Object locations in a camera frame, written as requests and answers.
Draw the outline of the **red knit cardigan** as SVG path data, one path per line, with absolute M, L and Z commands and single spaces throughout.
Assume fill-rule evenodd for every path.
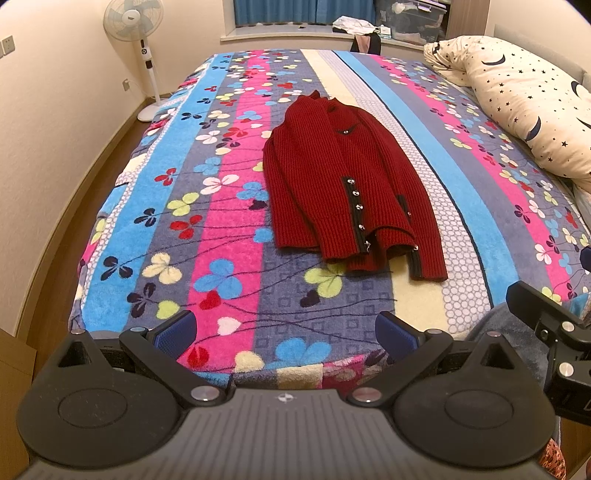
M 369 112 L 301 96 L 263 147 L 276 247 L 352 272 L 406 257 L 414 280 L 447 280 L 429 195 L 390 131 Z

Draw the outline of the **white clothes pile on sill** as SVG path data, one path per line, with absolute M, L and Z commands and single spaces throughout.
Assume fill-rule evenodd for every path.
M 335 29 L 345 31 L 349 35 L 370 35 L 377 27 L 370 21 L 342 15 L 332 23 Z

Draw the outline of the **colourful floral bed blanket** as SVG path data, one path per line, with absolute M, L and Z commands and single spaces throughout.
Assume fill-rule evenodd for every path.
M 447 281 L 403 258 L 353 276 L 276 249 L 263 145 L 301 95 L 374 115 L 423 181 Z M 68 326 L 97 339 L 189 310 L 179 362 L 219 384 L 348 390 L 389 363 L 375 337 L 390 310 L 462 337 L 524 280 L 590 320 L 590 243 L 571 193 L 539 170 L 466 89 L 419 62 L 328 50 L 207 59 L 144 133 L 100 208 Z

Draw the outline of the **cream star pattern pillow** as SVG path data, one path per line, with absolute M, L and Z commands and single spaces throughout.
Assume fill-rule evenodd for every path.
M 590 92 L 581 83 L 489 36 L 432 42 L 423 51 L 433 70 L 471 88 L 483 112 L 527 144 L 538 166 L 590 190 Z

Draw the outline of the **dark bag on sill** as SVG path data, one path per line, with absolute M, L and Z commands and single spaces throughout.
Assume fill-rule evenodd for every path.
M 370 33 L 353 36 L 351 52 L 370 55 L 380 55 L 382 40 L 378 33 Z

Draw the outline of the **white standing fan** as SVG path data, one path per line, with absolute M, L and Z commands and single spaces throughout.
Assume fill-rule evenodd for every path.
M 151 123 L 163 104 L 154 72 L 148 37 L 156 31 L 164 16 L 160 0 L 113 0 L 103 14 L 103 29 L 115 40 L 135 43 L 149 79 L 154 101 L 137 114 L 137 120 Z

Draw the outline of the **blue window curtain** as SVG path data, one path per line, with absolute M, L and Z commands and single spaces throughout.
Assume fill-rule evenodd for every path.
M 341 16 L 376 19 L 372 0 L 235 0 L 235 24 L 308 23 L 332 24 Z

